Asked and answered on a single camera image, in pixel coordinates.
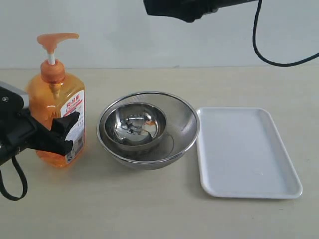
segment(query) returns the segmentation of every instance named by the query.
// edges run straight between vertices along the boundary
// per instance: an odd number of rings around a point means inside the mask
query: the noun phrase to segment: black strap
[[[12,157],[12,164],[20,177],[20,180],[22,183],[22,194],[20,197],[15,197],[15,196],[12,196],[10,193],[8,193],[8,191],[5,189],[4,184],[3,184],[1,170],[0,170],[0,192],[5,198],[12,200],[12,201],[18,201],[18,200],[25,197],[25,195],[28,191],[28,182],[26,181],[26,177],[25,177],[20,165],[18,164],[18,161],[16,160],[15,156]]]

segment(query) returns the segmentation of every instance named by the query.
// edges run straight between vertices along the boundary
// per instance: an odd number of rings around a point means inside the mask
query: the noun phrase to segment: pump dispenser
[[[44,34],[37,37],[39,44],[48,53],[48,59],[41,64],[41,73],[26,87],[29,94],[29,109],[32,116],[50,129],[52,120],[80,113],[78,122],[68,133],[66,140],[73,141],[72,151],[65,157],[58,154],[37,151],[37,155],[55,167],[66,167],[78,158],[85,141],[84,84],[76,76],[65,72],[64,65],[54,56],[57,44],[66,39],[77,39],[76,33]]]

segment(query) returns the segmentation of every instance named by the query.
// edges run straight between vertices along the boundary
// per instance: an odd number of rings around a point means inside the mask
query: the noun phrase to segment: beige tabletop
[[[0,197],[1,239],[310,239],[319,237],[319,67],[70,70],[86,85],[85,153],[55,169],[32,150],[17,158],[29,192]],[[37,70],[0,70],[24,88]],[[196,148],[155,171],[117,163],[98,143],[101,111],[128,93],[176,94],[194,108],[261,107],[277,125],[303,184],[296,200],[220,199],[201,188]],[[1,167],[11,193],[21,185]]]

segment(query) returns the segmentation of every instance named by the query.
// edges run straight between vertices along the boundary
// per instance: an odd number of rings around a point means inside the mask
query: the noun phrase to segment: white plastic tray
[[[303,188],[270,114],[259,108],[197,111],[204,190],[215,197],[292,199]]]

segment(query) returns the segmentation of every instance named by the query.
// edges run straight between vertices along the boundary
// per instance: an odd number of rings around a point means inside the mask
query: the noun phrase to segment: small metal bowl
[[[132,103],[159,109],[166,116],[166,127],[155,147],[128,153],[119,147],[112,133],[106,133],[106,125],[117,108]],[[199,119],[193,107],[181,98],[164,92],[138,92],[122,97],[105,108],[97,124],[99,142],[117,161],[144,170],[163,168],[181,158],[194,145],[198,133]]]
[[[134,155],[155,147],[163,137],[166,116],[146,103],[129,103],[113,110],[105,122],[106,136],[123,151]]]

